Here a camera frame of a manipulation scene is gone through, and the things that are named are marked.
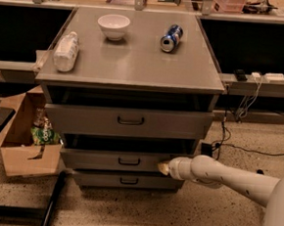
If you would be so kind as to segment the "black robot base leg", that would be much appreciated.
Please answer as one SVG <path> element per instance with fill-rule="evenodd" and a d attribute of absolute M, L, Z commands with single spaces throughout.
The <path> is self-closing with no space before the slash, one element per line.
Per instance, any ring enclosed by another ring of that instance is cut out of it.
<path fill-rule="evenodd" d="M 259 170 L 257 171 L 257 174 L 264 174 L 264 172 L 262 171 L 262 169 L 259 169 Z"/>

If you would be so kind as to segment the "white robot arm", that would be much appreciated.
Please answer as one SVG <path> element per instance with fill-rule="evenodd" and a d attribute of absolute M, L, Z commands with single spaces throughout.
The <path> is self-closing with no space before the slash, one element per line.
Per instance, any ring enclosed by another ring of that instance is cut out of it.
<path fill-rule="evenodd" d="M 209 156 L 176 157 L 158 163 L 159 172 L 203 186 L 225 185 L 266 208 L 262 226 L 284 226 L 284 176 L 265 176 L 229 167 Z"/>

